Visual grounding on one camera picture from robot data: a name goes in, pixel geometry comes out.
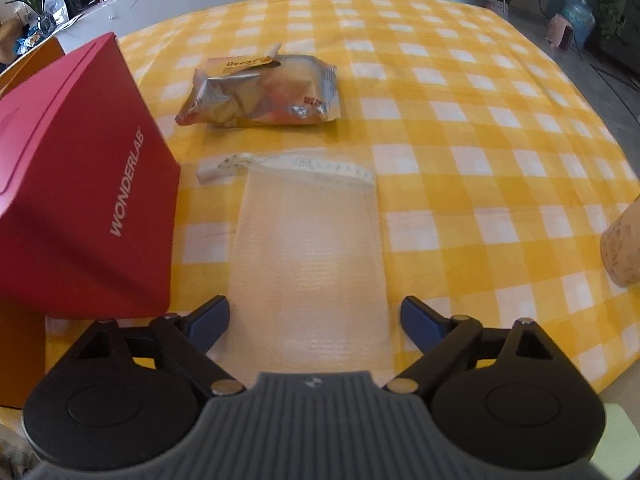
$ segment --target gray tile floor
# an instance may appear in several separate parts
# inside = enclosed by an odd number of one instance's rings
[[[529,41],[558,63],[602,118],[625,152],[631,167],[636,174],[640,175],[640,124],[638,122],[640,91],[629,88],[617,79],[605,75],[606,81],[615,88],[614,92],[592,65],[627,82],[630,82],[629,74],[613,64],[595,59],[588,52],[583,52],[581,59],[571,50],[567,52],[554,50],[545,39],[545,27],[537,23],[528,22],[517,16],[511,16],[510,22]],[[620,404],[640,431],[640,361],[637,361],[625,374],[620,376],[601,396],[605,402]]]

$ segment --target yellow checkered tablecloth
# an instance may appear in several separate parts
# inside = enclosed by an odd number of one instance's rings
[[[342,118],[301,128],[177,126],[208,57],[310,53],[337,65]],[[120,46],[182,165],[171,310],[225,294],[244,178],[200,186],[204,160],[296,148],[369,154],[376,170],[397,370],[413,294],[486,326],[536,318],[597,389],[637,357],[640,292],[615,286],[599,238],[640,192],[602,121],[511,25],[440,0],[252,0],[195,12]],[[49,321],[49,364],[86,324]]]

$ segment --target snack package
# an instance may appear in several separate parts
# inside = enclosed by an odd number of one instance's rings
[[[175,122],[222,127],[318,124],[340,117],[335,66],[313,56],[209,59],[196,69],[193,89]]]

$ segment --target translucent mesh bag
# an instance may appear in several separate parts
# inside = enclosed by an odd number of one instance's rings
[[[231,257],[231,322],[210,355],[247,385],[260,371],[391,378],[372,173],[317,154],[237,157],[226,166],[249,172]]]

